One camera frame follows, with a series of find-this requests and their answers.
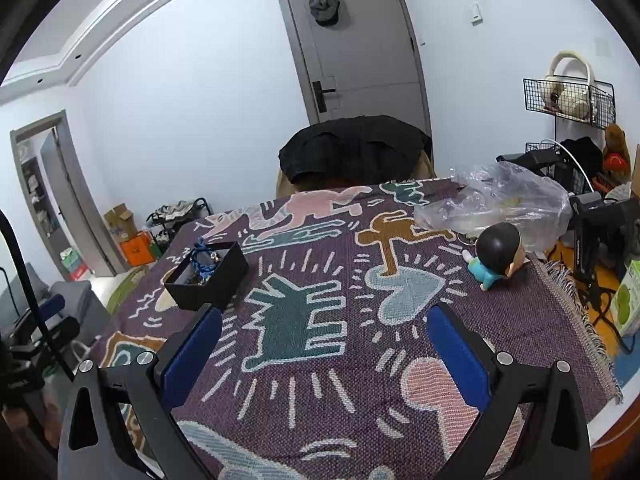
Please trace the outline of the grey cap on door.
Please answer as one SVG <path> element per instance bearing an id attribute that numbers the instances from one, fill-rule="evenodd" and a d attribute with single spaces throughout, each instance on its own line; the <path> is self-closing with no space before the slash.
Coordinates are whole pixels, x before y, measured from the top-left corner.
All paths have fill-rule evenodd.
<path id="1" fill-rule="evenodd" d="M 340 19 L 341 0 L 309 0 L 309 12 L 320 26 L 333 26 Z"/>

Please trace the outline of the patterned purple woven blanket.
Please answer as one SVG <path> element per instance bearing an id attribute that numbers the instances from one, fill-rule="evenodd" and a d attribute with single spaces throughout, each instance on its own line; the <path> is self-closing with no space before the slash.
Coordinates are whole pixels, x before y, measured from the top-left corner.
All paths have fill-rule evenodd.
<path id="1" fill-rule="evenodd" d="M 620 393 L 560 268 L 531 261 L 481 290 L 463 240 L 413 208 L 447 181 L 299 193 L 192 222 L 92 349 L 103 366 L 157 350 L 186 324 L 166 289 L 200 238 L 235 242 L 245 278 L 175 419 L 221 479 L 431 479 L 476 417 L 425 331 L 442 304 L 518 362 L 570 364 L 588 417 Z"/>

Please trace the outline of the black desk device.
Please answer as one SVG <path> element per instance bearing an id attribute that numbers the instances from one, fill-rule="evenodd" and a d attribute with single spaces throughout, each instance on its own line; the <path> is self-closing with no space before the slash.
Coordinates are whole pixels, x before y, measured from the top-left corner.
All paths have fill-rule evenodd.
<path id="1" fill-rule="evenodd" d="M 639 253 L 639 200 L 604 200 L 598 192 L 570 199 L 574 230 L 574 273 L 590 284 L 599 261 L 621 281 L 629 260 Z"/>

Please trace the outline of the cardboard box on floor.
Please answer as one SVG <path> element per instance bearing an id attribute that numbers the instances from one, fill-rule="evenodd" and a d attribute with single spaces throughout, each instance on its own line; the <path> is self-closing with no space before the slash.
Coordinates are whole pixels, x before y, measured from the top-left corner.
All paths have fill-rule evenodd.
<path id="1" fill-rule="evenodd" d="M 134 214 L 125 203 L 114 206 L 103 215 L 103 218 L 117 243 L 131 240 L 138 234 Z"/>

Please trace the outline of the green white carton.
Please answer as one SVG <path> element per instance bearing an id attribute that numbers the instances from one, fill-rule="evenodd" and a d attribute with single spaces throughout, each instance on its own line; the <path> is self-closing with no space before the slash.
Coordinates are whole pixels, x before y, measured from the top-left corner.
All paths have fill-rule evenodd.
<path id="1" fill-rule="evenodd" d="M 640 324 L 640 261 L 631 260 L 612 300 L 612 317 L 623 336 L 637 333 Z"/>

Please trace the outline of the orange paper bag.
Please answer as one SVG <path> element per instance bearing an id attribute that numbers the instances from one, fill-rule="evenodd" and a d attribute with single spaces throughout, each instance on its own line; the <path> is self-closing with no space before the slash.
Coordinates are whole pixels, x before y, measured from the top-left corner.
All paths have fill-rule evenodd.
<path id="1" fill-rule="evenodd" d="M 145 266 L 155 261 L 149 237 L 144 233 L 121 242 L 119 246 L 130 266 Z"/>

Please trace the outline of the grey shelf cabinet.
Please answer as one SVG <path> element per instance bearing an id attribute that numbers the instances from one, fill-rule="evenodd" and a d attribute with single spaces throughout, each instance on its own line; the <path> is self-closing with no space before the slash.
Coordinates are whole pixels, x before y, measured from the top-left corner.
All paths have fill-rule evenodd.
<path id="1" fill-rule="evenodd" d="M 64 110 L 12 130 L 10 142 L 30 218 L 64 280 L 128 271 L 89 191 Z"/>

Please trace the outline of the green round floor mat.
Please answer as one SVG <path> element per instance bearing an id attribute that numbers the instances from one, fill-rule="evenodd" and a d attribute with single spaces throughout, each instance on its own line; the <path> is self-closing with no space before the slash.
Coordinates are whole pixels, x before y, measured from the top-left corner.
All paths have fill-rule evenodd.
<path id="1" fill-rule="evenodd" d="M 119 310 L 125 300 L 138 287 L 142 278 L 149 273 L 149 270 L 148 266 L 137 266 L 127 274 L 126 278 L 115 288 L 107 300 L 105 309 L 109 314 L 114 315 Z"/>

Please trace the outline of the white light switch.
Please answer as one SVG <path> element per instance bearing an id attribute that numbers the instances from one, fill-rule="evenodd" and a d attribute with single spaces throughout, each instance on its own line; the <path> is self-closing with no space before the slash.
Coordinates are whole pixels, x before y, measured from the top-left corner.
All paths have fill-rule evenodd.
<path id="1" fill-rule="evenodd" d="M 470 7 L 470 22 L 473 26 L 476 26 L 482 24 L 483 21 L 482 9 L 477 2 L 474 2 Z"/>

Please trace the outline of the black-haired boy figurine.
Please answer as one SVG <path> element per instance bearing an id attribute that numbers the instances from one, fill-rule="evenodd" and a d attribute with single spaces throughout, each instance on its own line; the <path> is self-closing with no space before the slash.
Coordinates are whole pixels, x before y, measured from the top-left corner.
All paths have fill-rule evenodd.
<path id="1" fill-rule="evenodd" d="M 526 260 L 521 234 L 509 222 L 488 226 L 477 237 L 474 247 L 475 255 L 463 249 L 462 258 L 483 292 L 495 282 L 512 278 Z"/>

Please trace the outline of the grey door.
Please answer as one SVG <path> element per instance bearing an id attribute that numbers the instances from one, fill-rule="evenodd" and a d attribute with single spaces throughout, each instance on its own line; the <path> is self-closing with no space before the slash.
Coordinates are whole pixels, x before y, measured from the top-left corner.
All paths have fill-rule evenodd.
<path id="1" fill-rule="evenodd" d="M 423 68 L 405 0 L 341 0 L 340 19 L 320 26 L 309 0 L 279 0 L 310 122 L 388 115 L 431 131 Z M 311 83 L 328 111 L 319 114 Z"/>

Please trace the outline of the cream handbag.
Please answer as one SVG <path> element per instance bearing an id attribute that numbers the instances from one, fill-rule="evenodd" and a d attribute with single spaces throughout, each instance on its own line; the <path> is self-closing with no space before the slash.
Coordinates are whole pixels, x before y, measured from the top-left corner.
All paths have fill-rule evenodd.
<path id="1" fill-rule="evenodd" d="M 564 60 L 574 60 L 582 64 L 586 71 L 586 82 L 565 82 L 555 73 Z M 558 110 L 565 116 L 578 120 L 590 120 L 593 114 L 591 86 L 594 77 L 591 65 L 575 51 L 563 50 L 552 58 L 548 72 L 542 80 L 542 99 L 550 110 Z"/>

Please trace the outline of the brown plush toy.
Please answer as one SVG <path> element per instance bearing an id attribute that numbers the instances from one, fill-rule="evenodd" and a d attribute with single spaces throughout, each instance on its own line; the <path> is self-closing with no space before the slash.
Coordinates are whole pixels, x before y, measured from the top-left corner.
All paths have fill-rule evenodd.
<path id="1" fill-rule="evenodd" d="M 605 128 L 603 169 L 623 176 L 630 174 L 631 164 L 626 144 L 626 133 L 616 124 L 609 124 Z"/>

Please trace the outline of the black shoe rack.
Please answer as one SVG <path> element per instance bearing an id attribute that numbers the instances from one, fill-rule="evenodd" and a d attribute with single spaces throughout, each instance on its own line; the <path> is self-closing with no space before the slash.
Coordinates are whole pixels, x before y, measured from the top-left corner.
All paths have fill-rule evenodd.
<path id="1" fill-rule="evenodd" d="M 152 241 L 161 250 L 165 250 L 183 226 L 211 213 L 209 203 L 204 197 L 179 200 L 178 203 L 163 205 L 152 211 L 146 217 L 145 226 L 151 234 Z"/>

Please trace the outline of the black jewelry box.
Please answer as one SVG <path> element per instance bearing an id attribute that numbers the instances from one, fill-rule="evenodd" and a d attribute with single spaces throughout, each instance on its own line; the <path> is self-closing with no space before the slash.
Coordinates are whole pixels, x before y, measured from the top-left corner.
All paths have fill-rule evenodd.
<path id="1" fill-rule="evenodd" d="M 198 240 L 166 278 L 168 294 L 182 310 L 211 304 L 224 312 L 240 288 L 248 263 L 237 242 Z"/>

